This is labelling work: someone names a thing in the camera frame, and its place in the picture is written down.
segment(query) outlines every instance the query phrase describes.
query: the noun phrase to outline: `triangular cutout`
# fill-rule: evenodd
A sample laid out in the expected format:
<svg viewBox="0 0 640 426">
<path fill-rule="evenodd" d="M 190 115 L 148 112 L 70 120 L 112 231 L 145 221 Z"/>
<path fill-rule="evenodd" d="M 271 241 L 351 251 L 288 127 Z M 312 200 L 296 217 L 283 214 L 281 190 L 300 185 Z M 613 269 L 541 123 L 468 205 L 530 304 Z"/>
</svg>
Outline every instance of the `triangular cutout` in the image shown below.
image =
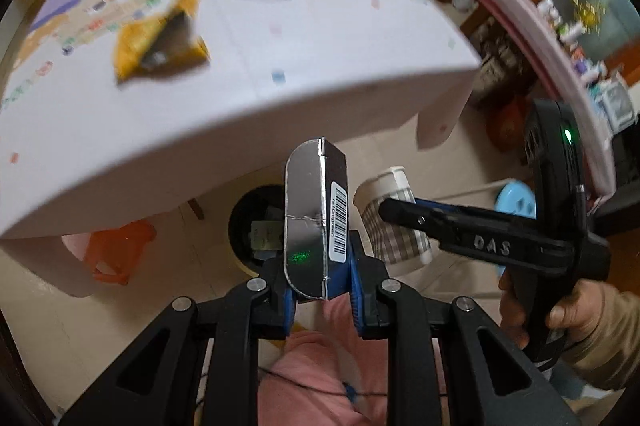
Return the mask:
<svg viewBox="0 0 640 426">
<path fill-rule="evenodd" d="M 524 390 L 531 384 L 529 376 L 507 353 L 487 329 L 478 330 L 478 340 L 484 353 L 495 395 L 505 396 Z"/>
<path fill-rule="evenodd" d="M 164 349 L 169 341 L 169 335 L 169 329 L 160 330 L 130 365 L 122 371 L 116 384 L 139 395 L 151 393 Z"/>
</svg>

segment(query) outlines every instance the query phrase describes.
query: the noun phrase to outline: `human hand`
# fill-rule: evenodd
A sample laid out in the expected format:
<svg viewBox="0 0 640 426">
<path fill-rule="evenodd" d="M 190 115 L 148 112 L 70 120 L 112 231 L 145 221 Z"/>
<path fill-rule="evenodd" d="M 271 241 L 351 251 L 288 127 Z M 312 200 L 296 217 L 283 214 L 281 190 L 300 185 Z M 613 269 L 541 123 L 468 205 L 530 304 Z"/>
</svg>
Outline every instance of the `human hand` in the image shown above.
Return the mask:
<svg viewBox="0 0 640 426">
<path fill-rule="evenodd" d="M 568 329 L 569 339 L 577 343 L 588 337 L 598 326 L 604 306 L 604 293 L 601 282 L 578 280 L 574 292 L 562 298 L 546 317 L 546 326 L 550 329 Z M 500 328 L 509 336 L 518 348 L 529 343 L 529 335 L 524 329 L 525 310 L 513 291 L 513 282 L 509 272 L 505 271 L 498 287 L 502 290 L 500 298 Z"/>
</svg>

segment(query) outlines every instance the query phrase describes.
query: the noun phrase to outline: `table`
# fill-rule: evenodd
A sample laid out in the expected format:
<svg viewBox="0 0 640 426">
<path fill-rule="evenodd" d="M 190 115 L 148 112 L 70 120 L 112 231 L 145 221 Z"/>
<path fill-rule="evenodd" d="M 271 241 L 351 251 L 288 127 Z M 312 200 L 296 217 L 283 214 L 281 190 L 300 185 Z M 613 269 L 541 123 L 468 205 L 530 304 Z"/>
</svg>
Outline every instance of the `table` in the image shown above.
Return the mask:
<svg viewBox="0 0 640 426">
<path fill-rule="evenodd" d="M 435 146 L 479 64 L 430 0 L 201 0 L 210 63 L 117 85 L 119 26 L 171 1 L 47 0 L 2 97 L 2 247 L 67 292 L 84 271 L 60 235 L 170 210 L 319 135 L 420 112 Z"/>
</svg>

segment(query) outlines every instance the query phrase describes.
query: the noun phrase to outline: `crumpled yellow package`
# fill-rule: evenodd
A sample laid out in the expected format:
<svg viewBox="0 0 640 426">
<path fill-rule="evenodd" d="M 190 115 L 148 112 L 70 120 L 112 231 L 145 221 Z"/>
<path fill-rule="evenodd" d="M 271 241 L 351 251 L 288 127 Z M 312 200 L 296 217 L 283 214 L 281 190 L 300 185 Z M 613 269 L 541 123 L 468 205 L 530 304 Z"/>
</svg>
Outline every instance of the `crumpled yellow package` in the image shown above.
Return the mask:
<svg viewBox="0 0 640 426">
<path fill-rule="evenodd" d="M 169 72 L 208 60 L 207 46 L 192 31 L 199 3 L 200 0 L 175 0 L 163 15 L 124 24 L 113 55 L 118 82 L 141 73 Z"/>
</svg>

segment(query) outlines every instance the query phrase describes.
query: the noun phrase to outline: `green led light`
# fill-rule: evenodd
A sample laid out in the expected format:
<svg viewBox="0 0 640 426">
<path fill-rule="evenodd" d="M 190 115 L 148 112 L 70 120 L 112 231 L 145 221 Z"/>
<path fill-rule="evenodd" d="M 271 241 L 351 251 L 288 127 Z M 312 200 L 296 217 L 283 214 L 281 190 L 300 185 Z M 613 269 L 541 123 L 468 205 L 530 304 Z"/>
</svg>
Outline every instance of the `green led light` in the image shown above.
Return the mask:
<svg viewBox="0 0 640 426">
<path fill-rule="evenodd" d="M 311 256 L 311 252 L 309 251 L 301 251 L 289 256 L 289 262 L 291 263 L 302 263 L 306 262 L 308 258 Z"/>
</svg>

